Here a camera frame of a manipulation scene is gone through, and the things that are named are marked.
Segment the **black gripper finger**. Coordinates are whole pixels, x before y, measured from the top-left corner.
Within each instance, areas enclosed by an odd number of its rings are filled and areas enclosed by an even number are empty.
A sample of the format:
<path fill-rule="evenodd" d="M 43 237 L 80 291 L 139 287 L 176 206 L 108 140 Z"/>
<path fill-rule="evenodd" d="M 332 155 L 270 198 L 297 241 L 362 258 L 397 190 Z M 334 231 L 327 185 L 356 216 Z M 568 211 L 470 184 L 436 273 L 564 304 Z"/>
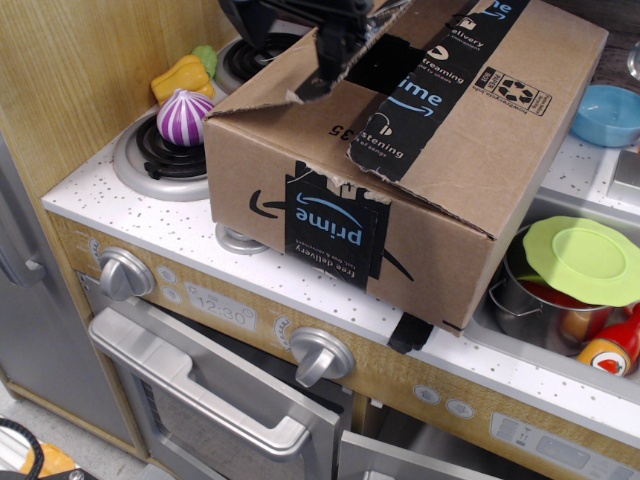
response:
<path fill-rule="evenodd" d="M 316 35 L 318 77 L 327 87 L 341 80 L 366 53 L 372 26 L 368 17 L 330 17 Z"/>

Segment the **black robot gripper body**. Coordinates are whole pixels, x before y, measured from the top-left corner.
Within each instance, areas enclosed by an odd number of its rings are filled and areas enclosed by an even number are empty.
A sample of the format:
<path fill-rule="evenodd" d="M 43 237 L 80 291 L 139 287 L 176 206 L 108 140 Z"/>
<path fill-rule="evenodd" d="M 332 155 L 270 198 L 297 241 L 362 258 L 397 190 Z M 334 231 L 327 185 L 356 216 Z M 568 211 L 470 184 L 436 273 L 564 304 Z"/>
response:
<path fill-rule="evenodd" d="M 262 46 L 274 22 L 284 16 L 303 24 L 365 29 L 372 1 L 258 1 L 225 0 L 219 5 L 241 37 L 252 46 Z"/>

